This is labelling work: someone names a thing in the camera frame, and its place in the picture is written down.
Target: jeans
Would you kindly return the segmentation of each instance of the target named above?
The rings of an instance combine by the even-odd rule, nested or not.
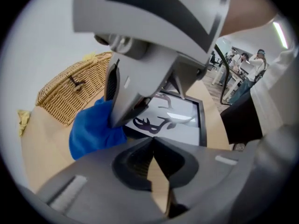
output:
[[[225,76],[226,76],[226,70],[223,72],[223,75],[220,79],[219,84],[224,84],[225,81]],[[230,79],[233,77],[233,75],[231,73],[228,74],[228,82],[230,81]]]
[[[253,85],[254,82],[249,81],[248,78],[246,78],[243,84],[237,89],[235,94],[232,96],[232,98],[229,99],[229,103],[233,104],[234,102],[236,102],[243,94],[247,93]]]

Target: black stripe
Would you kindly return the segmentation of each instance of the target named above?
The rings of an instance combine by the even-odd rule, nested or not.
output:
[[[110,0],[132,5],[153,13],[170,22],[195,41],[205,52],[208,52],[215,33],[221,21],[221,13],[218,12],[212,25],[210,34],[202,27],[196,17],[179,0]]]

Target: wooden floor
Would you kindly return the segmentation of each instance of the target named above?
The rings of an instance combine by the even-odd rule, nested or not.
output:
[[[217,106],[217,109],[218,109],[219,113],[221,113],[222,111],[227,109],[229,106],[228,105],[222,105],[220,103],[222,86],[218,85],[217,83],[212,85],[212,81],[214,80],[217,72],[218,72],[218,69],[217,69],[217,71],[215,69],[212,69],[211,71],[208,70],[206,75],[203,77],[202,81],[205,84],[205,86],[206,86],[207,90],[209,91],[210,95],[212,96],[212,98],[213,98],[213,100],[214,100],[214,102]],[[228,85],[227,85],[228,88],[224,92],[224,95],[229,90],[231,85],[232,84],[228,83]]]

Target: basket handle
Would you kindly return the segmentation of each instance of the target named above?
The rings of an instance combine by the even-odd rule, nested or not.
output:
[[[85,81],[76,82],[72,76],[69,76],[69,79],[74,83],[75,88],[73,89],[75,92],[79,92],[82,89],[82,86],[86,83]]]

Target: black frame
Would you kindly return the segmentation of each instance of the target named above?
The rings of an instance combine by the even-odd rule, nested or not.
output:
[[[161,90],[160,93],[175,96],[175,97],[178,97],[178,98],[181,97],[178,93],[173,92],[173,91]],[[200,128],[199,146],[207,147],[206,117],[205,117],[204,105],[203,105],[201,100],[190,97],[190,96],[186,96],[185,99],[188,100],[188,101],[191,101],[197,107],[197,114],[198,114],[197,119],[198,119],[198,125],[199,125],[199,128]],[[126,125],[124,125],[122,129],[129,138],[132,138],[132,139],[135,139],[135,140],[150,137],[150,136],[148,136],[144,133],[141,133],[141,132],[139,132],[135,129],[127,127]]]

